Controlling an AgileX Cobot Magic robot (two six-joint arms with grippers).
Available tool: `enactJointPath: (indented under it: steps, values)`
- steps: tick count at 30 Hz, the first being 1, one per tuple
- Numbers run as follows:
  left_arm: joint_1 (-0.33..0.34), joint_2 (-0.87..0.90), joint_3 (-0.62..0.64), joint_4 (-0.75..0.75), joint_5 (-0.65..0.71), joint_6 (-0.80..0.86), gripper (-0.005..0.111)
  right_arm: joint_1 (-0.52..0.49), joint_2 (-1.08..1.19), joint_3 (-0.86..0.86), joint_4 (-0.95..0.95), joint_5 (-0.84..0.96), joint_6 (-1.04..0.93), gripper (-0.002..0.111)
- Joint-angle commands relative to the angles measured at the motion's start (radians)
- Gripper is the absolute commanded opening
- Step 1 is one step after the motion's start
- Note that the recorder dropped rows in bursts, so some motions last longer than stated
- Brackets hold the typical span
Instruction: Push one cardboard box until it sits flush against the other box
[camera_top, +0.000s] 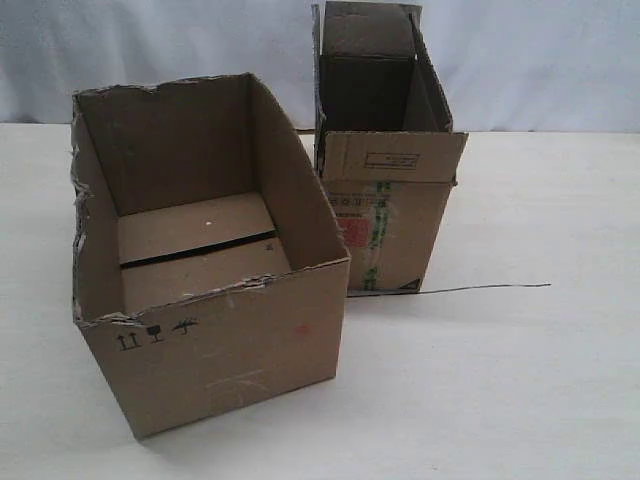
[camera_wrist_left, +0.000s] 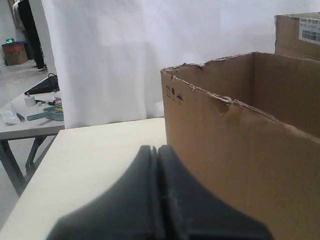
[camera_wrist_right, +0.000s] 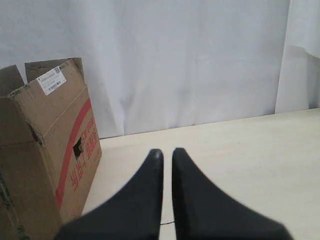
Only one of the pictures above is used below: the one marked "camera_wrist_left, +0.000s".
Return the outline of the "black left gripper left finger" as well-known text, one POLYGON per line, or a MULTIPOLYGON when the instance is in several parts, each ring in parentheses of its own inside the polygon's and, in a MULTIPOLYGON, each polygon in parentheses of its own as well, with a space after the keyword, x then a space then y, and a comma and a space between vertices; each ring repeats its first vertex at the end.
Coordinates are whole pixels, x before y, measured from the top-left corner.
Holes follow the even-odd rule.
POLYGON ((157 151, 143 145, 123 175, 102 195, 61 217, 49 240, 158 240, 157 151))

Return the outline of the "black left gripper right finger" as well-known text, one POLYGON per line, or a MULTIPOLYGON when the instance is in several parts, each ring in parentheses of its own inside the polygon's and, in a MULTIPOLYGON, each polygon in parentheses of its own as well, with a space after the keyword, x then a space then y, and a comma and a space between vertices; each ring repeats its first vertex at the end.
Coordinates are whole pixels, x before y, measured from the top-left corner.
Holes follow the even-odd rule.
POLYGON ((169 145, 158 149, 157 181, 169 240, 270 240, 265 224, 206 189, 169 145))

